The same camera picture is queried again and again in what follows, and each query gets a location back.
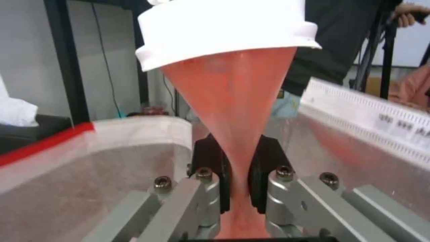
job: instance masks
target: metal rod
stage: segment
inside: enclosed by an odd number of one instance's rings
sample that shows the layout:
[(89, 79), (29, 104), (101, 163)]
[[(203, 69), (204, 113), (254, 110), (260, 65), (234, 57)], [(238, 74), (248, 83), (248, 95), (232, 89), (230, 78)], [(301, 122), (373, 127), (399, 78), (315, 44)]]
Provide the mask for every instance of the metal rod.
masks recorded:
[(44, 0), (74, 125), (89, 122), (82, 76), (66, 0)]
[(380, 97), (388, 99), (388, 91), (390, 89), (391, 66), (393, 63), (394, 41), (397, 34), (397, 21), (392, 23), (385, 29), (385, 45), (384, 45), (384, 63), (382, 66), (381, 90)]
[(430, 58), (430, 43), (427, 46), (427, 50), (423, 56), (423, 59), (421, 60), (420, 67), (427, 64), (427, 62), (429, 61), (429, 58)]
[[(147, 1), (133, 1), (131, 3), (136, 49), (144, 45), (144, 40), (142, 37), (142, 33), (140, 31), (137, 17), (149, 8), (151, 8), (151, 5)], [(141, 104), (148, 103), (149, 102), (148, 75), (147, 73), (142, 72), (141, 65), (138, 60), (136, 60), (136, 63), (137, 63), (137, 77), (138, 77), (138, 83), (139, 83), (140, 103)]]

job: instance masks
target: white wall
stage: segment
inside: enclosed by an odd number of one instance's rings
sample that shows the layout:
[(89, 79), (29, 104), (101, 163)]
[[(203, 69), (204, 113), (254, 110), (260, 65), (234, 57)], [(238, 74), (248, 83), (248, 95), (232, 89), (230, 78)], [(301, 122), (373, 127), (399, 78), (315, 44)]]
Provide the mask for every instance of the white wall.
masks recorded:
[[(89, 3), (68, 1), (89, 114), (117, 116), (94, 16)], [(125, 113), (139, 108), (130, 11), (96, 5), (117, 101)], [(0, 72), (12, 97), (39, 106), (39, 113), (69, 116), (61, 72), (43, 0), (0, 1)]]

